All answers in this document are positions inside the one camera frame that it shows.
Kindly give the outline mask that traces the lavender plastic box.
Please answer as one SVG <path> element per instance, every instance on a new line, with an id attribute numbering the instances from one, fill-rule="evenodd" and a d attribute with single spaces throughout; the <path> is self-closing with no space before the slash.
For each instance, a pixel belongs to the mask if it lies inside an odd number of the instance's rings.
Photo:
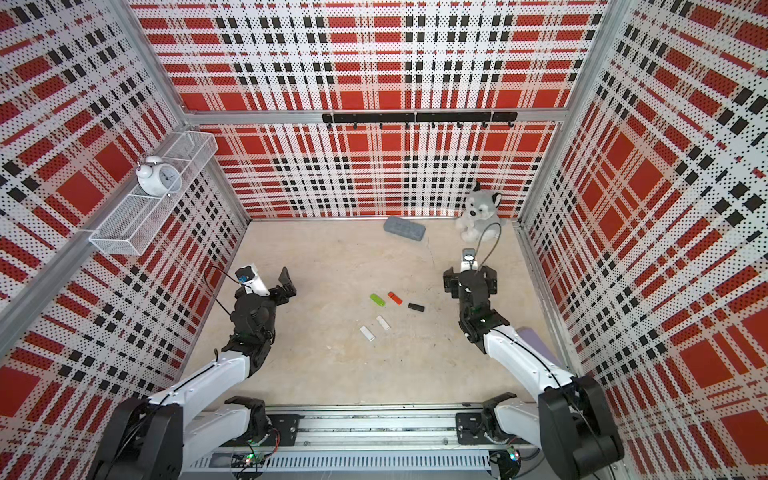
<path id="1" fill-rule="evenodd" d="M 536 352 L 552 362 L 557 367 L 563 367 L 560 359 L 547 347 L 535 330 L 522 327 L 517 330 L 518 335 Z"/>

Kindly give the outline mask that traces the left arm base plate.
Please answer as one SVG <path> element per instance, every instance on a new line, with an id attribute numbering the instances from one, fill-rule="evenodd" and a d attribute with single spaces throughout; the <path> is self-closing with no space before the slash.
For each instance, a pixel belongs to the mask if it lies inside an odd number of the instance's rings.
<path id="1" fill-rule="evenodd" d="M 240 439 L 253 447 L 292 447 L 296 443 L 303 416 L 297 414 L 269 415 L 268 424 L 256 432 L 246 432 Z"/>

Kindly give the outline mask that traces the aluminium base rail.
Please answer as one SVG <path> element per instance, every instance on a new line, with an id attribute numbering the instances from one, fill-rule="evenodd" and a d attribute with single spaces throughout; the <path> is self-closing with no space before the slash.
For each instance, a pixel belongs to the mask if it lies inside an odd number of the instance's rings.
<path id="1" fill-rule="evenodd" d="M 264 479 L 275 473 L 396 471 L 472 471 L 495 479 L 532 476 L 547 462 L 537 447 L 459 444 L 455 416 L 481 412 L 482 405 L 270 406 L 268 416 L 303 416 L 294 446 L 253 447 L 232 440 L 182 476 Z"/>

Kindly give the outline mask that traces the black hook rail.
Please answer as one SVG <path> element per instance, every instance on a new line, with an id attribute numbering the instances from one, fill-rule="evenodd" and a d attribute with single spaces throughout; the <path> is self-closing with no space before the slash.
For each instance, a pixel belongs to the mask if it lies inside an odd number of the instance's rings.
<path id="1" fill-rule="evenodd" d="M 390 112 L 390 113 L 325 113 L 321 115 L 326 125 L 348 124 L 357 128 L 362 124 L 412 124 L 412 123 L 514 123 L 519 114 L 516 111 L 500 112 Z"/>

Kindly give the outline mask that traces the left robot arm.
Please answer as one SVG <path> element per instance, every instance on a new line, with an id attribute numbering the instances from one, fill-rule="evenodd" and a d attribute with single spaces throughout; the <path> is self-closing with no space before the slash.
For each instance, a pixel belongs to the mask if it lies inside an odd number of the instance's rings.
<path id="1" fill-rule="evenodd" d="M 233 332 L 213 359 L 145 399 L 127 399 L 113 412 L 92 460 L 90 479 L 177 479 L 185 469 L 232 440 L 277 440 L 279 430 L 263 400 L 234 396 L 208 407 L 265 364 L 276 340 L 279 306 L 297 290 L 288 269 L 268 288 L 257 269 L 237 270 L 239 285 L 229 315 Z"/>

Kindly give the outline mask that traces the grey husky plush toy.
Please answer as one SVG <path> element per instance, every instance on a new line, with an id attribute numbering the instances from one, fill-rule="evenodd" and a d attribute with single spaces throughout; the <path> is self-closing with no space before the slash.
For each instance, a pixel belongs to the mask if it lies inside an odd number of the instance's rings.
<path id="1" fill-rule="evenodd" d="M 502 220 L 499 208 L 502 193 L 484 189 L 476 180 L 464 201 L 461 216 L 455 221 L 461 239 L 466 243 L 482 243 L 500 237 Z"/>

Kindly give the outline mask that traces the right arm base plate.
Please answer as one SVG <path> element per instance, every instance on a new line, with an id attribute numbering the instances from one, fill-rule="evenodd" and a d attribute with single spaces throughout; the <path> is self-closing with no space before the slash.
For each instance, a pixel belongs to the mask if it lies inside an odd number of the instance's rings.
<path id="1" fill-rule="evenodd" d="M 455 420 L 460 445 L 527 444 L 541 447 L 539 419 L 527 411 L 502 409 L 491 413 L 458 413 Z"/>

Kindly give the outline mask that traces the grey rectangular case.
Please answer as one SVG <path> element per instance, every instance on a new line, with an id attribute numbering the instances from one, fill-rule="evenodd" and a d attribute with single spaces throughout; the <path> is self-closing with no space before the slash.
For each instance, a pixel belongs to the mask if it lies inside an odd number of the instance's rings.
<path id="1" fill-rule="evenodd" d="M 383 229 L 387 233 L 417 242 L 424 238 L 426 232 L 424 225 L 396 216 L 388 217 Z"/>

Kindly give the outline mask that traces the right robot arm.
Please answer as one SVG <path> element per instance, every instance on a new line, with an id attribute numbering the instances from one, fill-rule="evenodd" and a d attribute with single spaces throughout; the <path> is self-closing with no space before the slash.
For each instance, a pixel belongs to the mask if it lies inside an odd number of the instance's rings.
<path id="1" fill-rule="evenodd" d="M 558 366 L 493 309 L 495 270 L 448 269 L 443 286 L 459 302 L 459 326 L 467 340 L 502 365 L 532 397 L 529 403 L 513 394 L 485 401 L 480 435 L 504 446 L 521 439 L 537 447 L 560 479 L 583 479 L 624 458 L 624 444 L 601 385 Z"/>

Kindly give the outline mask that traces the red usb drive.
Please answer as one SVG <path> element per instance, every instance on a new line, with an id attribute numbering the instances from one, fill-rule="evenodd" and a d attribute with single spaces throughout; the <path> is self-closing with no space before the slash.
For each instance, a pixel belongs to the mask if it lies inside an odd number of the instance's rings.
<path id="1" fill-rule="evenodd" d="M 403 300 L 399 296 L 397 296 L 394 292 L 391 292 L 391 291 L 388 292 L 388 297 L 397 305 L 403 304 Z"/>

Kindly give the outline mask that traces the green usb drive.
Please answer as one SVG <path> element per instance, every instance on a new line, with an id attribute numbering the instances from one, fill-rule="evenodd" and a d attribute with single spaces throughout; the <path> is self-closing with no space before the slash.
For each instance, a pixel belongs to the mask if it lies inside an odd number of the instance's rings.
<path id="1" fill-rule="evenodd" d="M 369 298 L 378 306 L 384 307 L 386 305 L 386 302 L 379 297 L 377 294 L 371 294 Z"/>

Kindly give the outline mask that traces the white usb drive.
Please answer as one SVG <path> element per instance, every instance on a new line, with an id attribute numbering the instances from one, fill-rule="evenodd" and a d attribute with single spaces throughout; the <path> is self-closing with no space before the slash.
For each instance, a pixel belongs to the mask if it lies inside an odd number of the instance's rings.
<path id="1" fill-rule="evenodd" d="M 376 339 L 375 335 L 366 326 L 362 326 L 360 332 L 369 342 L 373 342 Z"/>
<path id="2" fill-rule="evenodd" d="M 386 320 L 385 320 L 385 319 L 384 319 L 382 316 L 377 316 L 377 317 L 376 317 L 376 320 L 377 320 L 377 322 L 379 323 L 379 325 L 380 325 L 380 326 L 381 326 L 381 327 L 382 327 L 382 328 L 383 328 L 385 331 L 390 331 L 390 330 L 391 330 L 391 327 L 390 327 L 390 325 L 388 324 L 388 322 L 387 322 L 387 321 L 386 321 Z"/>

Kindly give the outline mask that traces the white alarm clock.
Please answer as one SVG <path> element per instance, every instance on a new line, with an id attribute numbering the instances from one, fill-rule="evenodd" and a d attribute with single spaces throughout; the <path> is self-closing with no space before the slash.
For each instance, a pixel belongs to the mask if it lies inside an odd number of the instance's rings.
<path id="1" fill-rule="evenodd" d="M 136 170 L 138 185 L 153 197 L 178 193 L 182 186 L 180 172 L 159 156 L 149 156 Z"/>

